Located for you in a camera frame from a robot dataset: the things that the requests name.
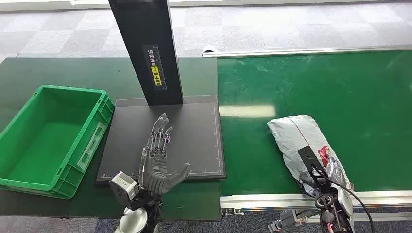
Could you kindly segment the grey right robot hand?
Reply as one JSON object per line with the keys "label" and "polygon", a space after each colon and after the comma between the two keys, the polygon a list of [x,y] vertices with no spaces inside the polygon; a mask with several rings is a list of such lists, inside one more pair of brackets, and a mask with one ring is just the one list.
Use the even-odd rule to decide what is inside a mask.
{"label": "grey right robot hand", "polygon": [[326,179],[313,179],[308,172],[300,174],[299,181],[303,193],[311,197],[317,197],[330,190],[330,183]]}

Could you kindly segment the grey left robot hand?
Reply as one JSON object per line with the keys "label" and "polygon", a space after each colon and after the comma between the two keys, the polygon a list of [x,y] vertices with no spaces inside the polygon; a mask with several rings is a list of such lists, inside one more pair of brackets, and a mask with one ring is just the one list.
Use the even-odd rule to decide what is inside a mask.
{"label": "grey left robot hand", "polygon": [[142,149],[139,167],[139,186],[154,194],[163,195],[184,181],[191,164],[184,163],[174,174],[167,171],[167,148],[171,142],[173,127],[163,113],[153,124],[146,145]]}

